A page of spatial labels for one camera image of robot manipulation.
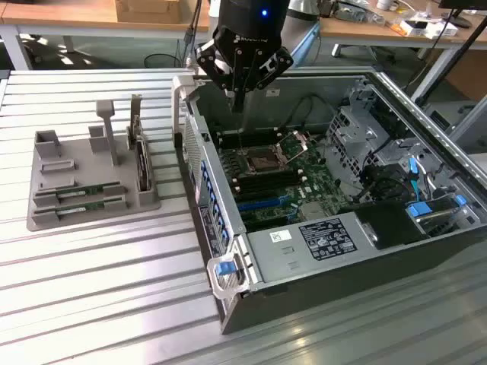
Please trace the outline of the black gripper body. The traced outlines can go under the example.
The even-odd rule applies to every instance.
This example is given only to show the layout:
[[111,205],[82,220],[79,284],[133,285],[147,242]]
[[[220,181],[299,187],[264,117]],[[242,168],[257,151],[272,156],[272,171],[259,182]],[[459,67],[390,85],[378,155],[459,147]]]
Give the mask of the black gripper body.
[[213,39],[223,60],[233,63],[240,50],[244,63],[254,56],[267,62],[282,46],[286,13],[287,2],[281,0],[222,1]]

